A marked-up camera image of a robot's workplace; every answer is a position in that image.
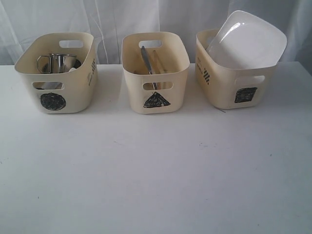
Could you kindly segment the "stainless steel table knife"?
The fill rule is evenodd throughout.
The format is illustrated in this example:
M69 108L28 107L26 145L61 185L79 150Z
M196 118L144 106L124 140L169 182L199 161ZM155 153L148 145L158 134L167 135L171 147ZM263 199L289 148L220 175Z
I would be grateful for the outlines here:
M152 66L150 64L149 56L148 56L147 50L145 49L145 46L143 45L140 50L141 50L142 59L143 59L144 64L148 70L148 73L149 73L149 75L152 75L153 74Z

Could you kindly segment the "stainless steel bowl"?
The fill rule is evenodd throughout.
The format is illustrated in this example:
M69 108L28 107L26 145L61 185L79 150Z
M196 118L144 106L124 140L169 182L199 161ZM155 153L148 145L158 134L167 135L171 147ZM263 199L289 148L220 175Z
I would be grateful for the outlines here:
M81 66L81 62L78 59L76 59L76 62L75 62L73 67L58 68L57 70L53 71L52 66L47 63L42 67L41 73L42 74L66 73L66 72L70 72L72 70L75 70L75 69L79 68L80 66Z

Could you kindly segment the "white square ceramic plate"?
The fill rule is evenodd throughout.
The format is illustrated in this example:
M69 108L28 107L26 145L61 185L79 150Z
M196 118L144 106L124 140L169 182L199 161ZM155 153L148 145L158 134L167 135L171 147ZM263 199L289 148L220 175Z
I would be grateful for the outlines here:
M229 69L258 69L277 64L287 46L286 35L267 21L242 10L232 12L206 51Z

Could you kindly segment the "cream bin with triangle mark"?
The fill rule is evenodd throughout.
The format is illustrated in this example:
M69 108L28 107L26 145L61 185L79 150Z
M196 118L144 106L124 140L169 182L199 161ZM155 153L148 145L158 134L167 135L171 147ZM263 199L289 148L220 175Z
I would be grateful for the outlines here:
M149 75L141 56L141 41L159 40L159 47L146 48L153 71L156 50L167 74ZM133 111L158 114L177 111L183 104L190 60L181 38L171 32L136 33L122 41L122 67ZM167 82L168 88L153 89L153 82Z

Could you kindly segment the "cream bin with square mark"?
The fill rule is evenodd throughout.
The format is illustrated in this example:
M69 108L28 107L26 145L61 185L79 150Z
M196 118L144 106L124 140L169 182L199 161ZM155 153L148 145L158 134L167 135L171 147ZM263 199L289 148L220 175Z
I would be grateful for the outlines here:
M217 64L207 53L208 38L218 29L196 35L195 76L209 103L218 109L256 106L263 98L277 65L257 69L230 69Z

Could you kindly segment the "cream bin with circle mark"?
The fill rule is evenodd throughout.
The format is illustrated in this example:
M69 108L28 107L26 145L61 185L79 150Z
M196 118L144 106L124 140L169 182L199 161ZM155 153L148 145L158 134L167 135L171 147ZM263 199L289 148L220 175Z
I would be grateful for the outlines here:
M77 55L81 66L71 72L42 74L37 58L49 53ZM15 64L35 106L46 114L77 113L88 107L97 82L94 37L85 32L51 33L37 38ZM61 82L62 88L38 90L36 82Z

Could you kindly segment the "white curtain backdrop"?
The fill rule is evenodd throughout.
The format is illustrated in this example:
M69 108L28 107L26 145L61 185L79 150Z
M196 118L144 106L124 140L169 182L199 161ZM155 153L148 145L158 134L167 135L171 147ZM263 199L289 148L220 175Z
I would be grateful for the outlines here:
M92 34L100 64L121 62L125 36L167 31L195 58L197 32L219 28L236 10L256 15L287 36L282 61L312 68L312 3L309 0L3 0L0 62L14 64L39 36L54 32Z

